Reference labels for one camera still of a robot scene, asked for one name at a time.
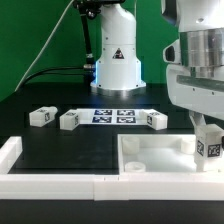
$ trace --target white cube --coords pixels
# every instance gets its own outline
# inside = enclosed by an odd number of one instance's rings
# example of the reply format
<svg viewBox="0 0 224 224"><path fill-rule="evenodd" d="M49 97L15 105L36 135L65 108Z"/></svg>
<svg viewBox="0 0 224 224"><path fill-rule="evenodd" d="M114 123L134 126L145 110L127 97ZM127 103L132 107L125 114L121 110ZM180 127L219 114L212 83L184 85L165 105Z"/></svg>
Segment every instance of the white cube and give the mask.
<svg viewBox="0 0 224 224"><path fill-rule="evenodd" d="M29 114L30 125L36 127L43 127L45 124L55 119L57 113L56 107L41 107Z"/></svg>
<svg viewBox="0 0 224 224"><path fill-rule="evenodd" d="M168 117L156 110L147 110L147 124L155 130L162 130L167 128Z"/></svg>
<svg viewBox="0 0 224 224"><path fill-rule="evenodd" d="M224 130L215 124L198 126L194 161L197 171L218 170L222 162Z"/></svg>
<svg viewBox="0 0 224 224"><path fill-rule="evenodd" d="M72 131L79 125L77 110L69 110L60 117L60 129Z"/></svg>

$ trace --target black tabletop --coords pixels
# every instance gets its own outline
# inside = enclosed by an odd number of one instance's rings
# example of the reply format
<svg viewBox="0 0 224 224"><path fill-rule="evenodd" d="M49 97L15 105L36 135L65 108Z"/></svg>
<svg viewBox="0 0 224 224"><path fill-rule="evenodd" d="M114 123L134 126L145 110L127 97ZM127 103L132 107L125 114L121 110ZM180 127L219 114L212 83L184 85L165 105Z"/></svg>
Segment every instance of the black tabletop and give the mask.
<svg viewBox="0 0 224 224"><path fill-rule="evenodd" d="M30 127L29 113L42 106L58 108L55 121ZM155 109L168 115L168 128L80 125L60 130L59 117L76 108ZM126 99L93 95L82 84L29 84L0 103L0 124L0 143L8 136L23 138L23 153L10 174L118 174L118 134L194 133L188 111L172 105L166 85L156 84ZM209 201L1 200L0 223L224 223L223 209L224 202Z"/></svg>

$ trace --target warning label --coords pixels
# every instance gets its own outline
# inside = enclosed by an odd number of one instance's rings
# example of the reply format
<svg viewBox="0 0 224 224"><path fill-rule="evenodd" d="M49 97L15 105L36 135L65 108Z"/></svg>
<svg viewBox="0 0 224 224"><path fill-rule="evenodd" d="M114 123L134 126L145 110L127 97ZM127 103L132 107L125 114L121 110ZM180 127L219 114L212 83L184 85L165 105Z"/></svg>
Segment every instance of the warning label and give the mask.
<svg viewBox="0 0 224 224"><path fill-rule="evenodd" d="M121 52L120 48L117 49L116 53L113 56L113 59L124 59L124 55Z"/></svg>

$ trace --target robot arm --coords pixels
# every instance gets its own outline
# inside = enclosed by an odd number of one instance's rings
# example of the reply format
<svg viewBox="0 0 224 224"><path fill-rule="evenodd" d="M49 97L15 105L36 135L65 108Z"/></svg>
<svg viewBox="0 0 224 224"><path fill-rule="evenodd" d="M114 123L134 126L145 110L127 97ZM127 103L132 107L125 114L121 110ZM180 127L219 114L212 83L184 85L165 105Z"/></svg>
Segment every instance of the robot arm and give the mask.
<svg viewBox="0 0 224 224"><path fill-rule="evenodd" d="M123 2L125 2L125 0L74 0L73 2L74 8L78 9L80 13L83 26L87 63L86 65L84 65L84 69L92 73L91 76L84 78L87 85L89 85L95 79L94 72L96 70L95 59L92 54L87 18L91 20L95 19L96 16L101 13L100 8L104 4L119 4Z"/></svg>
<svg viewBox="0 0 224 224"><path fill-rule="evenodd" d="M199 171L218 170L224 130L206 125L204 114L224 120L224 0L162 0L162 14L179 28L164 50L173 104L190 111Z"/></svg>
<svg viewBox="0 0 224 224"><path fill-rule="evenodd" d="M136 19L120 6L125 0L75 0L86 42L87 64L95 65L94 93L129 97L145 91L141 62L136 56ZM102 53L94 63L86 18L101 15Z"/></svg>

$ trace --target white cable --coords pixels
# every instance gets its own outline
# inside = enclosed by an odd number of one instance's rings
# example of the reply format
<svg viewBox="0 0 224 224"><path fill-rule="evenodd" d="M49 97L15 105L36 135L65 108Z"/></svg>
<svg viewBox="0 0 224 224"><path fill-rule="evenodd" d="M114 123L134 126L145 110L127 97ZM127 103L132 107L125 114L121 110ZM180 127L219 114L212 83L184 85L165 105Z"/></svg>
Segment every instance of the white cable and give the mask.
<svg viewBox="0 0 224 224"><path fill-rule="evenodd" d="M35 60L33 61L33 63L30 65L30 67L27 69L27 71L25 72L25 74L23 75L22 79L20 80L19 84L17 85L15 91L17 91L20 88L20 85L22 84L22 82L26 79L27 75L29 74L29 72L31 71L31 69L34 67L34 65L37 63L37 61L40 59L40 57L42 56L43 52L45 51L45 49L47 48L48 44L50 43L52 37L54 36L54 34L56 33L59 25L61 24L62 20L64 19L64 16L66 15L68 9L70 8L70 6L72 5L74 0L72 0L68 6L65 8L64 12L62 13L60 19L58 20L56 26L54 27L53 31L51 32L50 36L48 37L46 43L44 44L43 48L41 49L40 53L37 55L37 57L35 58Z"/></svg>

